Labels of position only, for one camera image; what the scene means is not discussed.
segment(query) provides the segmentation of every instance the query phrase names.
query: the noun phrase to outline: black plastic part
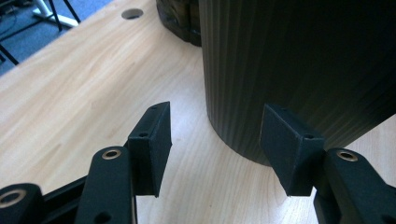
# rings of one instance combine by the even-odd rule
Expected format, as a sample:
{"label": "black plastic part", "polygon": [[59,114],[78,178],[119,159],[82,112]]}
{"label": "black plastic part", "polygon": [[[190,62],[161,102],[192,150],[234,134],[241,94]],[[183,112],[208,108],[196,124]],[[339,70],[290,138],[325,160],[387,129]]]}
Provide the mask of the black plastic part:
{"label": "black plastic part", "polygon": [[198,0],[157,0],[163,26],[186,42],[201,47]]}
{"label": "black plastic part", "polygon": [[340,223],[396,223],[396,195],[359,153],[332,148],[323,164],[341,211]]}
{"label": "black plastic part", "polygon": [[93,156],[75,223],[137,223],[130,157],[125,147]]}
{"label": "black plastic part", "polygon": [[40,223],[44,217],[44,199],[37,185],[10,185],[0,190],[0,197],[0,223],[36,224]]}
{"label": "black plastic part", "polygon": [[324,198],[319,193],[314,199],[315,212],[317,213],[318,223],[338,224],[340,223],[341,213],[334,196]]}
{"label": "black plastic part", "polygon": [[313,172],[321,162],[324,139],[292,112],[278,105],[265,105],[261,147],[289,196],[309,196]]}
{"label": "black plastic part", "polygon": [[170,103],[150,107],[128,137],[134,163],[134,194],[160,195],[170,148]]}
{"label": "black plastic part", "polygon": [[86,176],[44,196],[46,217],[44,223],[73,223]]}

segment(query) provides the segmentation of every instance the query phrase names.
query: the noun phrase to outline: ribbed black cylinder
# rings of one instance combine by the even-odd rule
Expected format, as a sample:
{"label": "ribbed black cylinder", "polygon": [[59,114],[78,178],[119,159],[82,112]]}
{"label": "ribbed black cylinder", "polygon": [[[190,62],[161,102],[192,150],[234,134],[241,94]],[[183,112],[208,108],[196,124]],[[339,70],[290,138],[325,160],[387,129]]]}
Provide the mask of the ribbed black cylinder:
{"label": "ribbed black cylinder", "polygon": [[207,114],[250,160],[278,104],[344,147],[396,111],[394,1],[200,1]]}

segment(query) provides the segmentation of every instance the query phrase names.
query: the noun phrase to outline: black 3d-printed part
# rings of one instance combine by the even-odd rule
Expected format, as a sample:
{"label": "black 3d-printed part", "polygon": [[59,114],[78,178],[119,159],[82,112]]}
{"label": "black 3d-printed part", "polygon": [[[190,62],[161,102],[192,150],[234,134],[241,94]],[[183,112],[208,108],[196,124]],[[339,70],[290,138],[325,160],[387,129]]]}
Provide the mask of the black 3d-printed part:
{"label": "black 3d-printed part", "polygon": [[75,223],[136,223],[130,158],[125,147],[95,153]]}
{"label": "black 3d-printed part", "polygon": [[150,107],[128,137],[134,166],[134,194],[160,195],[170,148],[170,103]]}
{"label": "black 3d-printed part", "polygon": [[325,151],[324,139],[292,112],[278,105],[265,105],[261,147],[289,196],[309,196],[314,186],[316,162]]}
{"label": "black 3d-printed part", "polygon": [[396,194],[359,153],[332,148],[323,163],[340,223],[396,223]]}
{"label": "black 3d-printed part", "polygon": [[0,223],[40,223],[44,199],[34,184],[10,185],[0,190]]}

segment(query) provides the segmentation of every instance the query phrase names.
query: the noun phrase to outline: light wood grain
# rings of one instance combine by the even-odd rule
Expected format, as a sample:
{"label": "light wood grain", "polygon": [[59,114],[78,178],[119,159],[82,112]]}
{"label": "light wood grain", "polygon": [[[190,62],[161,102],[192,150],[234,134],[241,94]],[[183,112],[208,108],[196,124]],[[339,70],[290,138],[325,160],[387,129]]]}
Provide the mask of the light wood grain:
{"label": "light wood grain", "polygon": [[[123,10],[144,15],[124,20]],[[140,223],[317,223],[313,197],[288,198],[269,167],[230,150],[205,111],[202,51],[162,27],[155,1],[116,0],[0,78],[0,188],[44,193],[88,173],[145,110],[171,102],[173,147],[160,198]],[[392,117],[348,148],[396,185]]]}

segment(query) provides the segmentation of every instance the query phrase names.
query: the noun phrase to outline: bolt hole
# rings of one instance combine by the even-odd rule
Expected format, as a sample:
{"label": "bolt hole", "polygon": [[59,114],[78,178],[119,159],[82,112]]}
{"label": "bolt hole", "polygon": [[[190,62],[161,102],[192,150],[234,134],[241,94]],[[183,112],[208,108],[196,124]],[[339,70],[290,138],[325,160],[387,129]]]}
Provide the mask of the bolt hole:
{"label": "bolt hole", "polygon": [[337,151],[337,156],[345,161],[357,161],[358,157],[355,154],[347,152],[347,151]]}
{"label": "bolt hole", "polygon": [[306,133],[306,134],[304,134],[304,138],[305,138],[305,139],[313,139],[313,138],[314,138],[314,135],[309,134],[309,133]]}
{"label": "bolt hole", "polygon": [[109,152],[107,152],[107,154],[106,154],[107,157],[114,157],[114,156],[116,156],[116,155],[117,155],[117,152],[116,152],[116,151],[109,151]]}
{"label": "bolt hole", "polygon": [[96,217],[95,223],[107,223],[111,219],[111,215],[108,212],[101,212]]}
{"label": "bolt hole", "polygon": [[110,149],[102,154],[102,158],[105,160],[113,160],[116,159],[121,154],[121,151],[118,149]]}
{"label": "bolt hole", "polygon": [[0,203],[10,203],[10,202],[16,200],[19,196],[20,196],[19,193],[8,194],[6,197],[1,199]]}
{"label": "bolt hole", "polygon": [[139,8],[131,8],[131,9],[127,9],[127,10],[123,11],[121,16],[125,20],[134,20],[134,19],[137,19],[137,18],[140,18],[141,16],[143,16],[143,11],[142,11],[142,9],[139,9]]}
{"label": "bolt hole", "polygon": [[387,224],[396,224],[396,218],[395,217],[384,215],[381,218]]}
{"label": "bolt hole", "polygon": [[24,189],[14,189],[0,196],[0,208],[10,207],[20,202],[26,195]]}

